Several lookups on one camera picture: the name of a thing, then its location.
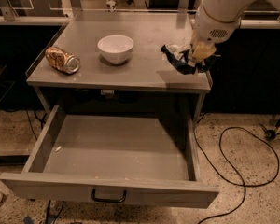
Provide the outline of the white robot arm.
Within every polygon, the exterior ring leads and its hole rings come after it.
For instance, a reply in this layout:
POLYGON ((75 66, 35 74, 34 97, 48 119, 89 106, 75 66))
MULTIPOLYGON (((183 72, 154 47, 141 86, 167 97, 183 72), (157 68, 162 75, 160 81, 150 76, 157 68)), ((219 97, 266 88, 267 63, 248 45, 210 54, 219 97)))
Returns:
MULTIPOLYGON (((202 0, 195 15, 192 58, 201 62, 215 53, 240 26, 245 9, 256 0, 202 0)), ((280 12, 280 0, 266 0, 280 12)))

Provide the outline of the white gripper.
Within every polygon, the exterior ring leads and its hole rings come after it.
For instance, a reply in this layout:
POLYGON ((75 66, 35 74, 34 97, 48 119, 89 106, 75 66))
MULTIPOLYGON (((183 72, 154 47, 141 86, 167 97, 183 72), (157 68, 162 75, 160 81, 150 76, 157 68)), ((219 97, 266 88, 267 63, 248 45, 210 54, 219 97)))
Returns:
POLYGON ((199 6, 193 25, 191 39, 191 59, 200 63, 216 52, 214 43, 227 41, 240 26, 242 17, 238 8, 217 8, 209 13, 204 6, 199 6))

